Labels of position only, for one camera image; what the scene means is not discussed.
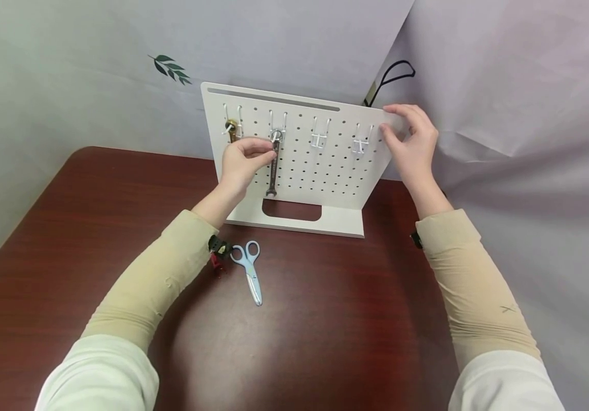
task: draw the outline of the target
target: forearm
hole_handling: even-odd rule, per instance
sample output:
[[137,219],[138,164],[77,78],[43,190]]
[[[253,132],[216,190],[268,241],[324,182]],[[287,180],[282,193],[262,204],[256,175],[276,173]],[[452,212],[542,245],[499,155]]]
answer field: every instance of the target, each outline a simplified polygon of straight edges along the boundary
[[218,186],[176,217],[117,279],[82,337],[117,336],[146,351],[164,313],[207,263],[208,240],[237,202],[233,191]]
[[412,190],[421,221],[417,232],[434,270],[459,368],[493,350],[540,359],[536,341],[502,274],[462,209],[454,211],[436,187]]

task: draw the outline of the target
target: wooden table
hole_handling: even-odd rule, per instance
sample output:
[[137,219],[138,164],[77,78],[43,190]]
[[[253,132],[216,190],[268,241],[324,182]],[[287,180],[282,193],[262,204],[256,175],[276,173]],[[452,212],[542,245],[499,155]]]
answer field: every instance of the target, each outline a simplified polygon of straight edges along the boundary
[[[123,269],[216,183],[210,160],[89,147],[0,250],[0,410],[31,410]],[[285,204],[284,212],[306,215]],[[157,410],[446,410],[458,371],[415,209],[380,181],[365,239],[226,225],[261,245],[264,304],[242,267],[204,268],[151,346]]]

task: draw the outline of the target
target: blue scissors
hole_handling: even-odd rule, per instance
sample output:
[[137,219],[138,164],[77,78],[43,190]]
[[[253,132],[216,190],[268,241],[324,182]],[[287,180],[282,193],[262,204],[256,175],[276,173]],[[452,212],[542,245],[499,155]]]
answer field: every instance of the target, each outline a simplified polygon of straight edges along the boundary
[[[256,254],[251,254],[251,251],[249,250],[252,245],[255,245],[257,248]],[[255,241],[250,241],[247,243],[246,251],[244,251],[244,249],[239,245],[234,245],[233,250],[239,250],[242,253],[242,257],[241,259],[235,259],[233,253],[231,252],[231,260],[233,260],[235,264],[243,265],[244,271],[247,272],[247,281],[249,282],[251,296],[253,297],[257,306],[263,305],[263,294],[260,293],[260,283],[257,282],[256,268],[253,265],[257,256],[260,255],[259,244]]]

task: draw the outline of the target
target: scissors blade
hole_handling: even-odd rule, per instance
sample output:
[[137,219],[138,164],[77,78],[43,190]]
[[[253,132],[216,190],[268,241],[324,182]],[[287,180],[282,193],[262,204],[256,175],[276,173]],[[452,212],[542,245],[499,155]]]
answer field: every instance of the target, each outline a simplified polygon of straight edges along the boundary
[[251,297],[257,306],[263,305],[263,294],[260,292],[260,283],[257,281],[256,270],[251,268],[247,270],[247,281],[249,290],[251,290]]

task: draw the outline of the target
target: beige sleeve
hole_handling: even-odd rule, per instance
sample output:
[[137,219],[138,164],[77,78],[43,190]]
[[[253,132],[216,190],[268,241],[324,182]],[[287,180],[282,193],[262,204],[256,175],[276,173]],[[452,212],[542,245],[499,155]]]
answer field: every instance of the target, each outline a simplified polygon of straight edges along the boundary
[[183,211],[132,261],[91,316],[82,337],[107,334],[146,351],[162,316],[209,259],[218,231]]
[[429,216],[415,226],[441,287],[459,371],[494,350],[541,359],[514,295],[466,213]]

